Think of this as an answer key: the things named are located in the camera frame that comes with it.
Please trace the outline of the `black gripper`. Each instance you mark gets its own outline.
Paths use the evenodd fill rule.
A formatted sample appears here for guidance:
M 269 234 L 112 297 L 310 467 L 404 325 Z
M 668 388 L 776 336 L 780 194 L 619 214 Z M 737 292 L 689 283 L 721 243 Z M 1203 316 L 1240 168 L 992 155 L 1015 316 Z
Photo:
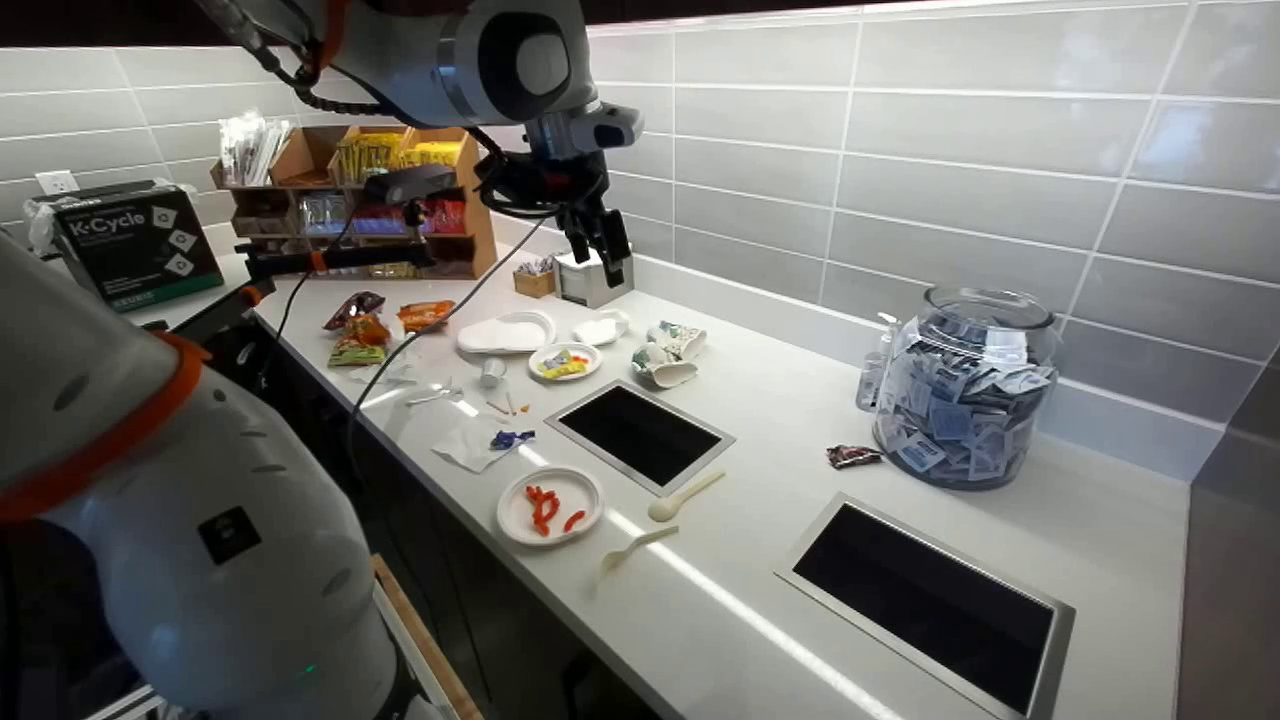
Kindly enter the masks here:
M 630 256 L 625 217 L 604 206 L 608 163 L 604 151 L 592 147 L 571 162 L 551 155 L 551 142 L 543 127 L 523 127 L 523 151 L 501 147 L 481 135 L 487 155 L 476 163 L 481 201 L 492 214 L 518 222 L 554 222 L 571 243 L 576 266 L 604 256 L 608 289 L 629 281 L 625 261 Z

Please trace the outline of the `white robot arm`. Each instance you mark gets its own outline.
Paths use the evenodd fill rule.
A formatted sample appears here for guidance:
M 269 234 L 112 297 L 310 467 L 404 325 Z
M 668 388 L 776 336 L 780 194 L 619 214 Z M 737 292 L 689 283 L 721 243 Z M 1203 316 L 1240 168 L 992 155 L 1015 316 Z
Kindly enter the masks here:
M 294 97 L 325 71 L 368 117 L 483 133 L 497 214 L 576 256 L 629 256 L 604 206 L 638 117 L 592 87 L 578 0 L 194 0 Z M 0 510 L 91 556 L 100 612 L 161 704 L 191 720 L 435 720 L 380 612 L 349 493 L 264 400 L 279 343 L 246 316 L 146 333 L 35 256 L 0 256 Z

